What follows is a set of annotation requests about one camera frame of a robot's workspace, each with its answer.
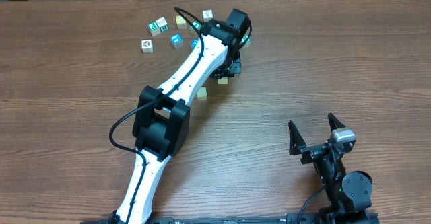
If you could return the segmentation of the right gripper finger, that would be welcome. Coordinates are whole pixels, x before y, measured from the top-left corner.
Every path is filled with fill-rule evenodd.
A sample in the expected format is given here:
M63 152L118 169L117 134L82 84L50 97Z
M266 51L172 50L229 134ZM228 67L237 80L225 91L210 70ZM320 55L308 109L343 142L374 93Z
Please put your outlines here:
M331 131L337 130L340 128L345 128L345 125L341 123L333 113L328 114L328 121Z
M301 149L306 147L306 142L292 120L288 123L288 129L290 134L289 154L299 155L301 154Z

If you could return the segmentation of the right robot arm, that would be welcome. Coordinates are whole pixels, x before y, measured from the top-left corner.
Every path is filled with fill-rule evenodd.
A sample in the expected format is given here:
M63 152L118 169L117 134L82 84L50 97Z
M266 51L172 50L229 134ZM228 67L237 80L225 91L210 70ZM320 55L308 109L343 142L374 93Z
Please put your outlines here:
M370 214L372 206L372 178L364 171L347 173L341 158L349 153L356 143L356 134L342 124L334 114L328 114L330 137L324 143L308 146L297 126L289 121L290 155L300 155L301 164L311 163L323 186L302 205L297 223L376 224L377 214ZM310 202L325 192L329 205L318 213L307 217L304 212Z

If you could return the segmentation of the white block yellow side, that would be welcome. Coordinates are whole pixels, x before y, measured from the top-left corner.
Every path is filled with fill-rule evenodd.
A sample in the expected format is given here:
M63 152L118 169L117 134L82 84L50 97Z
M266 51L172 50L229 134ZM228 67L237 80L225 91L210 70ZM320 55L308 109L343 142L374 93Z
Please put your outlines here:
M228 84L228 78L227 77L223 77L217 80L217 84L218 85L227 85Z

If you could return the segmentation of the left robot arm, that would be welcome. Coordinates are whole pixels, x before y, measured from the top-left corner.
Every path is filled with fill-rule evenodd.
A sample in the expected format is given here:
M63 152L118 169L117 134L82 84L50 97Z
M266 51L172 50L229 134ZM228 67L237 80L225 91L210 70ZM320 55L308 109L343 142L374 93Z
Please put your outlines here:
M118 119L108 134L115 147L135 154L126 195L108 223L147 223L158 183L167 163L189 133L190 105L209 78L233 77L241 71L240 49L252 32L248 15L233 9L224 21L201 22L177 7L198 35L197 45L172 77L158 88L146 86L136 109Z

